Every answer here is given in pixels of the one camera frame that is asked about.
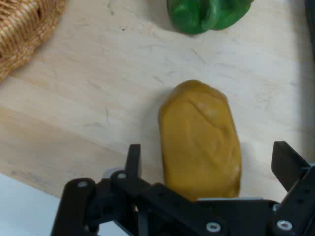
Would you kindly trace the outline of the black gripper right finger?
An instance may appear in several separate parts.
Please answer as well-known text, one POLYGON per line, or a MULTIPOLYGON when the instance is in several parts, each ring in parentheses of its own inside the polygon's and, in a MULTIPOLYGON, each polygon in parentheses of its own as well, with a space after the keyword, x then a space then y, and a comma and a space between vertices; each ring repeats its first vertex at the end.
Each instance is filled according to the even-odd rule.
POLYGON ((287 191, 270 221, 274 236, 315 233, 315 168, 287 142, 274 142, 271 169, 287 191))

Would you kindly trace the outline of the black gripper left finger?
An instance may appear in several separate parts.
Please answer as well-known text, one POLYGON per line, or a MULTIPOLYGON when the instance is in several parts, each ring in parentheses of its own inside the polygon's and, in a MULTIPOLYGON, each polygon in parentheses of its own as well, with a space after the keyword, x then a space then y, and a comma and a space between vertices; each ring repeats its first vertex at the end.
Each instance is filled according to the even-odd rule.
POLYGON ((95 236, 101 224, 116 223, 129 236, 208 236, 209 211, 163 184, 140 175, 141 148, 131 145, 125 168, 95 182, 69 181, 53 224, 54 236, 95 236))

